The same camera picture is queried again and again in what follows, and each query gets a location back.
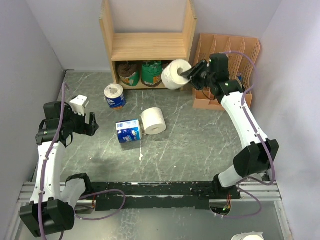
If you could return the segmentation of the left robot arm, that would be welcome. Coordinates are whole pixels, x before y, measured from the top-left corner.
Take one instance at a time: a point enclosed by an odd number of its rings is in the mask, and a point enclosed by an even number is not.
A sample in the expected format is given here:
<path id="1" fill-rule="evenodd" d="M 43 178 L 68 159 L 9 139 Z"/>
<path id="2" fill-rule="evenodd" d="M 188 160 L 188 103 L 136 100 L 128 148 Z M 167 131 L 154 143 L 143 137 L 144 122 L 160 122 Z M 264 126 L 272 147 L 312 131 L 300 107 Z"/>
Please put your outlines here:
<path id="1" fill-rule="evenodd" d="M 88 104 L 86 96 L 78 95 L 70 102 L 54 101 L 43 106 L 45 119 L 35 137 L 38 149 L 35 187 L 29 204 L 21 207 L 19 213 L 36 238 L 71 230 L 78 200 L 93 195 L 94 188 L 86 173 L 69 176 L 64 189 L 60 184 L 63 155 L 73 142 L 73 135 L 92 137 L 99 129 L 93 112 L 86 123 Z"/>

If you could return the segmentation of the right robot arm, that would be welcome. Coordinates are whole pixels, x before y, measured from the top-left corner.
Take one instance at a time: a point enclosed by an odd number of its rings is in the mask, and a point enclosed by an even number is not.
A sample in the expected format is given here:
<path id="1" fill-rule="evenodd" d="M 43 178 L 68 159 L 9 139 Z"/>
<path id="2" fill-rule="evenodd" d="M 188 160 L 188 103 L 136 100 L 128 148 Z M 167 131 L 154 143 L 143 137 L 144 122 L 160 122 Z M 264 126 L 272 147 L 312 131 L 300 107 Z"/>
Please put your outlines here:
<path id="1" fill-rule="evenodd" d="M 208 88 L 218 103 L 228 113 L 238 133 L 242 150 L 233 164 L 215 178 L 212 193 L 223 199 L 230 187 L 239 184 L 254 174 L 271 171 L 270 181 L 276 178 L 274 160 L 279 144 L 260 128 L 245 100 L 247 90 L 235 79 L 230 78 L 227 53 L 214 53 L 209 61 L 202 60 L 188 70 L 179 70 L 178 75 L 191 82 L 196 90 Z"/>

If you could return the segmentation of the green brown roll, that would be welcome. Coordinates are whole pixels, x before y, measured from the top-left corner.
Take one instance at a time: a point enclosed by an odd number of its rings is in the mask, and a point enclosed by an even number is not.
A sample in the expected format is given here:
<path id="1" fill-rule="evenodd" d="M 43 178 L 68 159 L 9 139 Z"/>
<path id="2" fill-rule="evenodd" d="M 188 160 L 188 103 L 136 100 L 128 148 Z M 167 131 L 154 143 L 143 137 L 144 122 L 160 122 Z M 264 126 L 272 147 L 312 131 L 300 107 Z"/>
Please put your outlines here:
<path id="1" fill-rule="evenodd" d="M 172 62 L 172 60 L 163 60 L 162 61 L 162 71 L 164 71 L 171 62 Z"/>
<path id="2" fill-rule="evenodd" d="M 141 66 L 142 83 L 151 88 L 158 86 L 162 81 L 162 71 L 161 60 L 143 61 Z"/>
<path id="3" fill-rule="evenodd" d="M 120 62 L 117 68 L 117 73 L 120 80 L 130 87 L 135 87 L 140 80 L 138 64 L 134 61 Z"/>

